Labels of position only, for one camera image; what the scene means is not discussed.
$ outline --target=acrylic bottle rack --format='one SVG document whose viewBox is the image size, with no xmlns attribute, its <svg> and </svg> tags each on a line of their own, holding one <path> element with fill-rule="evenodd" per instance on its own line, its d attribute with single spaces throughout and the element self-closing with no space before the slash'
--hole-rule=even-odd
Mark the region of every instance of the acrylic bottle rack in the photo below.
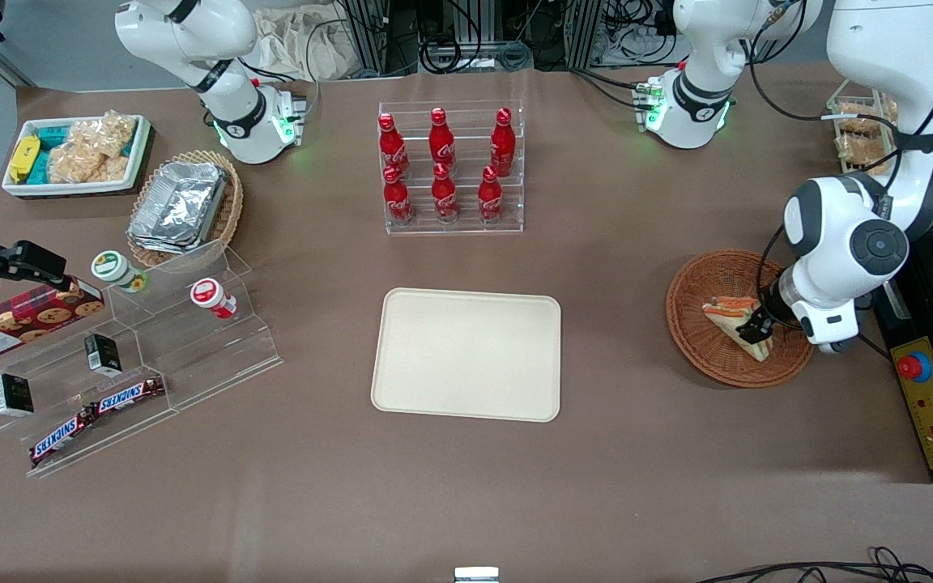
<svg viewBox="0 0 933 583">
<path fill-rule="evenodd" d="M 165 394 L 94 421 L 28 475 L 45 477 L 84 460 L 282 363 L 248 296 L 243 278 L 249 273 L 221 242 L 204 245 L 147 270 L 147 285 L 138 294 L 107 287 L 110 310 L 0 355 L 0 373 L 27 379 L 34 401 L 32 415 L 0 416 L 0 436 L 19 440 L 18 468 L 30 468 L 28 448 L 82 406 L 148 377 L 163 377 Z M 236 315 L 221 320 L 190 301 L 190 287 L 204 277 L 217 279 L 236 298 Z M 89 369 L 84 341 L 92 333 L 117 343 L 120 376 L 108 379 Z"/>
<path fill-rule="evenodd" d="M 459 219 L 445 225 L 437 220 L 430 185 L 434 180 L 434 163 L 430 156 L 427 137 L 430 134 L 430 110 L 445 108 L 449 129 L 455 136 L 456 200 Z M 513 113 L 511 128 L 516 135 L 516 151 L 510 176 L 499 178 L 503 187 L 502 220 L 496 225 L 483 226 L 478 216 L 477 191 L 481 185 L 481 172 L 492 161 L 492 130 L 496 126 L 496 110 L 509 108 Z M 522 100 L 457 100 L 457 102 L 392 102 L 381 103 L 381 113 L 393 116 L 395 126 L 405 140 L 405 151 L 410 160 L 408 173 L 403 177 L 408 196 L 415 212 L 415 221 L 406 228 L 391 222 L 386 214 L 384 198 L 379 204 L 384 209 L 388 235 L 488 235 L 488 233 L 519 233 L 525 229 L 525 109 Z M 384 156 L 379 155 L 381 173 L 379 184 L 384 189 Z"/>
</svg>

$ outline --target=wicker basket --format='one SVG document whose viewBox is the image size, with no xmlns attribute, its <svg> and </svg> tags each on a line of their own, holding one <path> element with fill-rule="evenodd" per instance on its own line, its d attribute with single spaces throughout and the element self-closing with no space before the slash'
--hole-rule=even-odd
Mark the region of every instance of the wicker basket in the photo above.
<svg viewBox="0 0 933 583">
<path fill-rule="evenodd" d="M 777 326 L 773 350 L 758 362 L 723 334 L 701 307 L 714 296 L 755 296 L 755 276 L 761 256 L 740 249 L 711 251 L 690 259 L 667 289 L 664 310 L 671 339 L 693 366 L 716 381 L 749 389 L 786 383 L 801 372 L 813 347 L 799 330 Z M 766 262 L 763 281 L 782 268 Z"/>
<path fill-rule="evenodd" d="M 221 239 L 228 245 L 232 240 L 232 236 L 236 235 L 236 225 L 240 222 L 241 211 L 244 210 L 244 187 L 241 185 L 240 176 L 236 174 L 236 169 L 233 168 L 232 163 L 225 156 L 216 154 L 213 151 L 200 151 L 199 149 L 197 151 L 187 151 L 185 154 L 174 156 L 174 158 L 153 170 L 151 176 L 143 182 L 143 187 L 139 191 L 139 197 L 136 199 L 132 210 L 132 217 L 134 218 L 142 206 L 143 200 L 146 198 L 146 191 L 153 182 L 153 178 L 156 178 L 156 174 L 160 172 L 161 168 L 164 168 L 165 164 L 171 162 L 191 162 L 194 164 L 211 162 L 229 173 L 229 181 L 225 185 L 225 191 L 223 192 L 224 198 L 222 203 L 219 204 L 218 213 L 215 213 L 215 222 L 211 226 L 211 234 L 207 237 L 207 240 Z M 158 266 L 160 263 L 176 256 L 175 253 L 144 249 L 136 245 L 131 239 L 129 239 L 129 248 L 132 249 L 134 257 L 139 259 L 139 262 L 147 266 L 147 268 Z"/>
</svg>

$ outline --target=walkers cookie box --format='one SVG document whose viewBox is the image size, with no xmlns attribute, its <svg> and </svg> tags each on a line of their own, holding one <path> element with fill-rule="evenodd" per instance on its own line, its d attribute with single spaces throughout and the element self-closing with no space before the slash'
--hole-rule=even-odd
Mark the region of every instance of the walkers cookie box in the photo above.
<svg viewBox="0 0 933 583">
<path fill-rule="evenodd" d="M 40 285 L 0 303 L 0 354 L 104 308 L 103 294 L 77 277 L 70 289 Z"/>
</svg>

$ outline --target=table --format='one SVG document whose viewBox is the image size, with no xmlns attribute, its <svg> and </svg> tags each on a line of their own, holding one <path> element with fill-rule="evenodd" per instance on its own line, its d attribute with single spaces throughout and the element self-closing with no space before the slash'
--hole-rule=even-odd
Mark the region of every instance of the table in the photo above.
<svg viewBox="0 0 933 583">
<path fill-rule="evenodd" d="M 799 112 L 840 82 L 825 63 L 763 75 Z M 385 235 L 377 102 L 497 96 L 528 109 L 525 233 Z M 327 83 L 303 147 L 238 167 L 233 247 L 285 365 L 49 479 L 24 479 L 0 439 L 0 581 L 447 581 L 495 564 L 510 582 L 681 583 L 865 560 L 870 545 L 933 568 L 933 486 L 884 359 L 859 346 L 816 355 L 786 386 L 729 390 L 667 335 L 679 266 L 761 249 L 797 185 L 837 171 L 829 125 L 773 113 L 747 76 L 737 97 L 713 143 L 674 151 L 569 74 Z M 21 89 L 18 105 L 20 121 L 141 113 L 158 130 L 153 166 L 219 148 L 190 90 Z M 125 248 L 131 203 L 0 192 L 0 242 L 37 240 L 85 276 L 97 251 Z M 560 416 L 373 409 L 392 287 L 554 296 Z"/>
</svg>

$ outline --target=beige tray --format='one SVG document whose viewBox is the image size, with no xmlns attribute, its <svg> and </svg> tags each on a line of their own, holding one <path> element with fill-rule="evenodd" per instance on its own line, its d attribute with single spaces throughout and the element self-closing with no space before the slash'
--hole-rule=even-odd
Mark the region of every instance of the beige tray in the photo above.
<svg viewBox="0 0 933 583">
<path fill-rule="evenodd" d="M 552 421 L 560 412 L 560 304 L 392 289 L 371 396 L 381 411 Z"/>
<path fill-rule="evenodd" d="M 165 164 L 171 162 L 191 162 L 194 164 L 211 162 L 229 173 L 229 182 L 225 185 L 225 192 L 223 192 L 225 198 L 222 200 L 222 203 L 219 204 L 218 213 L 215 213 L 215 224 L 211 228 L 211 234 L 207 237 L 207 240 L 221 239 L 228 245 L 232 242 L 232 236 L 236 235 L 236 225 L 240 222 L 241 211 L 244 210 L 244 187 L 240 183 L 240 176 L 236 174 L 236 169 L 233 168 L 229 159 L 226 159 L 223 155 L 217 154 L 217 152 L 200 151 L 199 149 L 197 151 L 187 151 L 185 154 L 174 156 L 174 158 L 171 158 L 168 162 L 158 166 L 156 170 L 153 170 L 151 176 L 143 182 L 143 187 L 139 191 L 139 197 L 136 199 L 136 203 L 132 209 L 132 217 L 138 213 L 139 208 L 142 206 L 143 200 L 146 198 L 146 191 L 153 182 L 153 178 L 156 178 L 156 174 L 160 172 L 161 168 L 164 168 Z M 131 239 L 129 239 L 129 248 L 132 249 L 134 257 L 136 257 L 142 265 L 147 266 L 147 268 L 159 265 L 175 256 L 175 253 L 144 249 L 136 245 Z"/>
</svg>

